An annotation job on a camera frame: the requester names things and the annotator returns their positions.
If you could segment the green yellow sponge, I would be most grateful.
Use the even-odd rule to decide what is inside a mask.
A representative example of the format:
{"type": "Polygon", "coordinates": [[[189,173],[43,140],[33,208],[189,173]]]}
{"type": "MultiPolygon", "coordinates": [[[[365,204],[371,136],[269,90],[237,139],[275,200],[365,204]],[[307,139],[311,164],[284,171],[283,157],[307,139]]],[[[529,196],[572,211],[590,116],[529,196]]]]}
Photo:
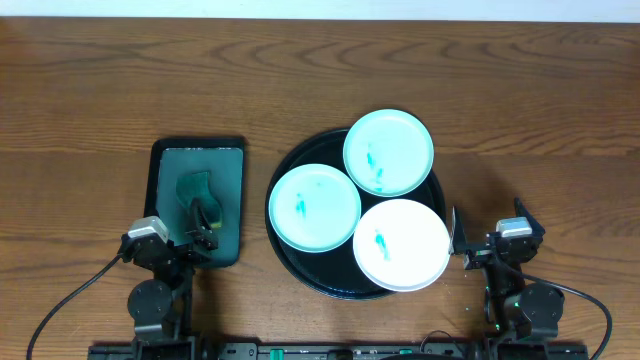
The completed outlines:
{"type": "Polygon", "coordinates": [[[179,204],[187,211],[190,218],[191,202],[194,199],[199,199],[210,227],[212,229],[222,227],[222,207],[211,191],[208,171],[179,177],[176,181],[176,196],[179,204]]]}

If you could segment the light green plate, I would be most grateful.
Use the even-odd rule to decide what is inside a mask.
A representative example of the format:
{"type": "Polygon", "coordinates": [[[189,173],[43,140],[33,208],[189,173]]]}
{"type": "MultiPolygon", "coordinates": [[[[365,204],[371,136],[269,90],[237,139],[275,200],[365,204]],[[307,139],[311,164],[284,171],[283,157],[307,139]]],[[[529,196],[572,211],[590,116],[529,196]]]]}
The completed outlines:
{"type": "Polygon", "coordinates": [[[286,172],[273,187],[268,221],[290,247],[322,253],[345,243],[361,217],[361,198],[353,181],[324,164],[305,164],[286,172]]]}
{"type": "Polygon", "coordinates": [[[429,131],[417,117],[381,109],[362,116],[348,130],[342,156],[348,175],[362,190],[397,197],[426,180],[435,149],[429,131]]]}

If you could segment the light green plate top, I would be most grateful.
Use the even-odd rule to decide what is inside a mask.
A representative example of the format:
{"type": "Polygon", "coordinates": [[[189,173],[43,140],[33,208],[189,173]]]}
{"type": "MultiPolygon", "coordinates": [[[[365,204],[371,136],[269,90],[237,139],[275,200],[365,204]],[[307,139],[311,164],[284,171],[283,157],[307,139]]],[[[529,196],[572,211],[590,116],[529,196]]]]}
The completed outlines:
{"type": "Polygon", "coordinates": [[[342,156],[348,175],[362,190],[397,197],[426,180],[435,149],[429,131],[417,117],[381,109],[362,116],[348,130],[342,156]]]}

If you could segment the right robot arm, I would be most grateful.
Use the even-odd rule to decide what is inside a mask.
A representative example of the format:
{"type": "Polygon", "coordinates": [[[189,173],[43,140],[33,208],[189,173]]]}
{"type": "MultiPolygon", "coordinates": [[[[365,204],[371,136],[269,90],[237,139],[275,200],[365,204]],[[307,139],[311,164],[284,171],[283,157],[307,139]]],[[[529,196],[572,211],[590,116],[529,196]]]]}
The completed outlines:
{"type": "Polygon", "coordinates": [[[470,242],[461,213],[452,211],[450,250],[463,257],[466,270],[479,269],[487,282],[484,316],[508,340],[545,340],[558,336],[564,295],[539,280],[527,284],[521,265],[537,255],[545,229],[522,202],[515,216],[496,223],[482,242],[470,242]]]}

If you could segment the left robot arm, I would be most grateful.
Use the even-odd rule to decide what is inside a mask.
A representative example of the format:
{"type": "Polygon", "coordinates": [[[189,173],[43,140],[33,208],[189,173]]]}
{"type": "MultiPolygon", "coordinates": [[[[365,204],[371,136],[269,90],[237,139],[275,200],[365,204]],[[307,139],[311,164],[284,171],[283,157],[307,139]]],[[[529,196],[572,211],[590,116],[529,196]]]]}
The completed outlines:
{"type": "Polygon", "coordinates": [[[136,220],[122,236],[122,259],[153,273],[131,291],[127,303],[136,338],[143,343],[178,341],[191,334],[193,276],[218,248],[214,229],[222,210],[217,202],[195,198],[187,215],[189,243],[175,244],[157,216],[136,220]]]}

